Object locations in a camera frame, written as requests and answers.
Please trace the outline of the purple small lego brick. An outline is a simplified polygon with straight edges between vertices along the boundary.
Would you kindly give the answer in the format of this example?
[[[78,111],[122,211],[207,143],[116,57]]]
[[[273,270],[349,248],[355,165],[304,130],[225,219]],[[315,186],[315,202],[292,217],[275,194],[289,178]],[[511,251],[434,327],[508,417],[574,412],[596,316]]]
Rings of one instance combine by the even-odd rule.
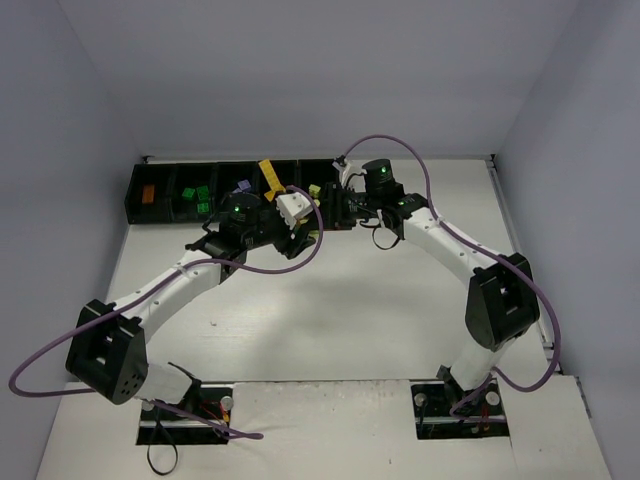
[[[252,189],[251,183],[248,180],[241,180],[238,182],[237,190],[239,192],[250,192]]]

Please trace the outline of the yellow small lego brick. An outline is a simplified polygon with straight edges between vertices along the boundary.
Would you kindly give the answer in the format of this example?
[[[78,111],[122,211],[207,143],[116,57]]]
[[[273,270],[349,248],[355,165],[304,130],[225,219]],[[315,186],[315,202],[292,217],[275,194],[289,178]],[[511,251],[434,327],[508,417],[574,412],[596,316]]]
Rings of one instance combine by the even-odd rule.
[[[258,167],[269,187],[264,193],[264,197],[268,202],[272,202],[274,198],[286,191],[269,159],[264,159],[258,163]]]

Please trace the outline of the green small lego brick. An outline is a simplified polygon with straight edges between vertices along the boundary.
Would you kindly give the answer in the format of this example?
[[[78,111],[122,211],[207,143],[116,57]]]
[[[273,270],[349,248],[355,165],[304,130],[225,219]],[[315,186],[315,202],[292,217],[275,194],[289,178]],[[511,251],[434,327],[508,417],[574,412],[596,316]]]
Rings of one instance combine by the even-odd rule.
[[[193,201],[196,196],[196,190],[193,188],[185,188],[181,194],[181,198],[185,201]]]

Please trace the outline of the lime rounded lego brick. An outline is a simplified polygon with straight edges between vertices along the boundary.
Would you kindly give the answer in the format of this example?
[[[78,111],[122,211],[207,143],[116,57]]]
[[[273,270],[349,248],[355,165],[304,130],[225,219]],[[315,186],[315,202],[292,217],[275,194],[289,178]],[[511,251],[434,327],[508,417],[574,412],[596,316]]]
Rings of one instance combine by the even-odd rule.
[[[309,186],[309,194],[313,197],[313,198],[317,198],[320,196],[320,191],[321,191],[321,187],[311,184]]]

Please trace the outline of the orange lego brick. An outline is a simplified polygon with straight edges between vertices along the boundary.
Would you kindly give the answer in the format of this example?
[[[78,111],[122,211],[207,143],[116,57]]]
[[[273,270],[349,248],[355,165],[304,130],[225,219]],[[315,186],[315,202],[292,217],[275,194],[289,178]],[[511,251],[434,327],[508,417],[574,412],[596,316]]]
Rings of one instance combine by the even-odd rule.
[[[142,194],[141,194],[141,204],[152,205],[154,203],[154,199],[155,199],[155,186],[152,184],[144,185],[142,188]]]

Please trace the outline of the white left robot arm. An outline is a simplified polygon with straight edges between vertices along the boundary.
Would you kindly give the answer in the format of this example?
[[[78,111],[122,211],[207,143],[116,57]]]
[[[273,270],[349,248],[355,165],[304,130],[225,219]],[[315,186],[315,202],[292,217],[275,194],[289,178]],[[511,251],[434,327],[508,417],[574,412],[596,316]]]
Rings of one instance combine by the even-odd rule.
[[[178,405],[195,396],[199,381],[184,368],[151,363],[147,345],[162,326],[237,270],[249,251],[273,246],[288,259],[317,250],[323,229],[317,203],[291,187],[270,203],[253,194],[228,197],[217,228],[186,245],[184,255],[134,293],[81,310],[66,370],[115,405],[136,398]]]

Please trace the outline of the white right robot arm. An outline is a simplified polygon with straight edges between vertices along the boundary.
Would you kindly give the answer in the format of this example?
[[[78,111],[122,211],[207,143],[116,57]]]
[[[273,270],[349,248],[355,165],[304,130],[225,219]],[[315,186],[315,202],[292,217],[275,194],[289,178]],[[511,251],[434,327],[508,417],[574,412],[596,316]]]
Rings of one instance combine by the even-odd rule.
[[[377,159],[358,168],[333,162],[338,181],[326,187],[323,207],[338,229],[376,218],[401,241],[435,258],[467,288],[467,337],[458,358],[443,375],[467,392],[478,388],[515,339],[539,320],[537,296],[523,281],[532,276],[519,253],[506,256],[444,226],[432,202],[408,193],[394,178],[391,162]]]

